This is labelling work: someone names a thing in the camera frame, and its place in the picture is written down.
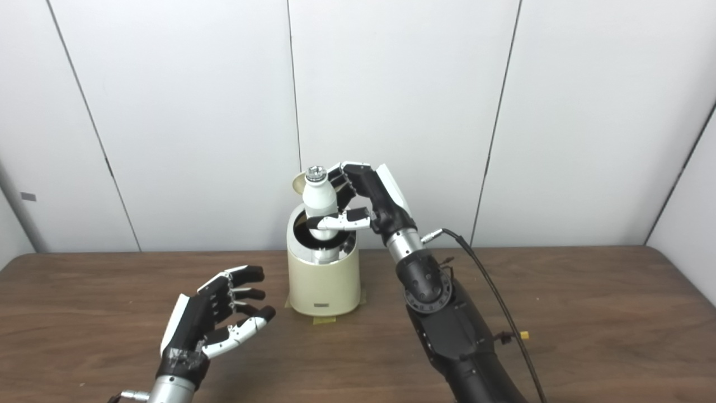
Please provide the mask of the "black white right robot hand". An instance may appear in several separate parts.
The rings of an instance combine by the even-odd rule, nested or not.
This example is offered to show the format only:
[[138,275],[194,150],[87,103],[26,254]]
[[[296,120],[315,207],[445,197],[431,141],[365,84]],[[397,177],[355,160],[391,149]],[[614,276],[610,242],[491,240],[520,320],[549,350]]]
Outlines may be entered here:
[[394,235],[417,229],[414,219],[385,164],[341,162],[329,168],[327,181],[337,194],[337,212],[308,216],[307,227],[317,231],[357,231],[370,228],[384,246]]

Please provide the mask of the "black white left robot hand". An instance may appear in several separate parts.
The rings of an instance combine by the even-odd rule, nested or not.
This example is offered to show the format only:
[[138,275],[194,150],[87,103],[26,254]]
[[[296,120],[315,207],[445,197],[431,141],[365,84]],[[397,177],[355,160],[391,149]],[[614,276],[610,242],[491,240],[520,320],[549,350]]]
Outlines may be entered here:
[[258,309],[246,303],[266,298],[245,286],[264,278],[261,266],[242,265],[217,273],[192,296],[179,295],[159,345],[157,377],[182,378],[198,390],[212,359],[247,342],[276,316],[268,304]]

